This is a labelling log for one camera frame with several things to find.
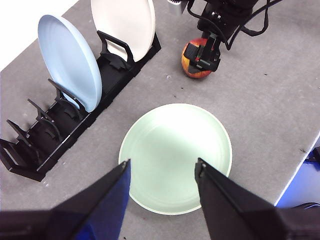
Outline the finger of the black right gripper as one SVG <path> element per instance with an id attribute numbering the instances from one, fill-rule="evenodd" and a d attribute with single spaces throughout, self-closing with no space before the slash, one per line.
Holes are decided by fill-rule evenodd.
<path id="1" fill-rule="evenodd" d="M 200 45 L 195 45 L 193 43 L 188 43 L 186 48 L 186 58 L 189 60 L 187 71 L 189 73 L 199 73 L 200 69 L 197 67 L 196 58 L 198 57 L 199 51 L 201 49 Z"/>
<path id="2" fill-rule="evenodd" d="M 200 45 L 197 53 L 196 67 L 199 70 L 215 72 L 218 69 L 221 60 L 220 44 L 221 40 L 216 34 L 208 33 L 205 45 Z"/>

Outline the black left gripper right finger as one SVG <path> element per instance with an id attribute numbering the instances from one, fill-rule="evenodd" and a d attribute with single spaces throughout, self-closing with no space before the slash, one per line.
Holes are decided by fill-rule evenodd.
<path id="1" fill-rule="evenodd" d="M 318 240 L 320 206 L 276 207 L 241 187 L 202 158 L 194 168 L 212 240 Z"/>

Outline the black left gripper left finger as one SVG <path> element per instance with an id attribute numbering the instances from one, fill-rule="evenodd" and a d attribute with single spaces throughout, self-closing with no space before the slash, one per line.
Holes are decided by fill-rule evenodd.
<path id="1" fill-rule="evenodd" d="M 131 183 L 131 161 L 47 210 L 0 213 L 2 240 L 117 240 Z"/>

